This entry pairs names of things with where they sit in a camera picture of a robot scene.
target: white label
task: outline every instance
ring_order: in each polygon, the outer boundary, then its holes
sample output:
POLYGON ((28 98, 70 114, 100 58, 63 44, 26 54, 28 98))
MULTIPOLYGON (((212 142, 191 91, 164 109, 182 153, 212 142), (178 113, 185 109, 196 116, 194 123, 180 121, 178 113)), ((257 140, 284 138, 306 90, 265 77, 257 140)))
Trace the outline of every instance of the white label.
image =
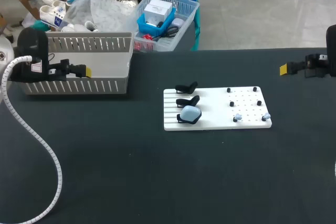
POLYGON ((319 60, 328 60, 328 55, 320 55, 319 60))
POLYGON ((37 72, 37 73, 42 73, 42 61, 40 61, 36 64, 31 64, 31 71, 32 72, 37 72))

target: white coiled cable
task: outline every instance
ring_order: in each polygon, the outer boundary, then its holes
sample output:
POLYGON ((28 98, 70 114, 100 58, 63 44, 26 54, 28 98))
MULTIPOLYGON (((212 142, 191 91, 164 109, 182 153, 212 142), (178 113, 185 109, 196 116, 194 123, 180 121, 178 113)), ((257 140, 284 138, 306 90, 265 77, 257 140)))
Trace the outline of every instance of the white coiled cable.
POLYGON ((7 95, 7 80, 9 75, 11 74, 13 67, 15 65, 17 65, 20 62, 31 62, 33 60, 32 56, 22 56, 22 57, 18 57, 15 58, 14 60, 12 60, 10 62, 10 64, 7 66, 7 68, 5 69, 5 72, 2 76, 2 81, 1 81, 1 91, 3 94, 3 100, 7 106, 7 108, 9 109, 9 111, 12 113, 12 115, 15 117, 15 119, 31 134, 33 135, 34 138, 36 138, 43 146, 44 148, 49 152, 49 154, 51 155, 51 157, 53 158, 52 160, 54 160, 56 169, 57 169, 57 174, 58 174, 58 185, 57 185, 57 191, 55 194, 54 199, 52 200, 51 204, 48 206, 48 208, 46 210, 44 210, 44 212, 42 214, 40 214, 39 216, 36 216, 35 218, 25 221, 25 222, 21 222, 18 224, 31 224, 34 223, 40 219, 42 219, 45 215, 47 215, 52 208, 54 207, 54 205, 56 204, 59 195, 61 193, 62 190, 62 170, 61 170, 61 166, 59 164, 58 158, 56 157, 56 154, 54 153, 54 151, 50 148, 50 146, 42 139, 42 137, 40 137, 22 118, 21 116, 19 116, 19 114, 15 111, 15 109, 13 108, 11 102, 8 99, 8 95, 7 95))

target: black table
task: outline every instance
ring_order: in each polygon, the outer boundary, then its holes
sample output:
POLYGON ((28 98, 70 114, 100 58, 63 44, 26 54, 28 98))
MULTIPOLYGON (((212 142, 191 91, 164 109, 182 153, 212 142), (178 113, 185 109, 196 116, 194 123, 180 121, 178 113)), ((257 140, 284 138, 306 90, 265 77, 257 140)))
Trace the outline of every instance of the black table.
MULTIPOLYGON (((64 187, 39 223, 334 223, 336 79, 279 76, 325 49, 134 54, 118 98, 9 97, 54 149, 64 187), (163 130, 163 90, 260 86, 270 129, 163 130)), ((40 214, 56 190, 48 153, 0 105, 0 221, 40 214)))

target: black cable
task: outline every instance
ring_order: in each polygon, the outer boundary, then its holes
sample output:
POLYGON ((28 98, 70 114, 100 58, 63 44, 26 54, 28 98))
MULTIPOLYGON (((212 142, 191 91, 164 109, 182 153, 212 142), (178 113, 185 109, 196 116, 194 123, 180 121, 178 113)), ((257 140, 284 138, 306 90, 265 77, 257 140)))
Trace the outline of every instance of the black cable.
POLYGON ((54 53, 52 53, 52 54, 49 54, 49 55, 48 55, 48 58, 49 58, 49 56, 50 56, 50 55, 54 55, 54 56, 53 56, 53 57, 52 57, 52 58, 49 60, 49 62, 50 62, 51 60, 53 60, 53 59, 54 59, 54 57, 55 57, 55 54, 54 54, 54 53))

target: plastic bag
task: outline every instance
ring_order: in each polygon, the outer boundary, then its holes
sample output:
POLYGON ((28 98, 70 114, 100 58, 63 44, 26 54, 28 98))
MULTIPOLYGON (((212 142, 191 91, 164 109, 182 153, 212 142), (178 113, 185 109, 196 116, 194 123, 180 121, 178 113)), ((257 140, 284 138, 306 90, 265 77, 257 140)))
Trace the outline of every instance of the plastic bag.
POLYGON ((84 25, 93 22, 99 31, 126 31, 134 8, 115 0, 75 0, 67 10, 64 20, 84 25))

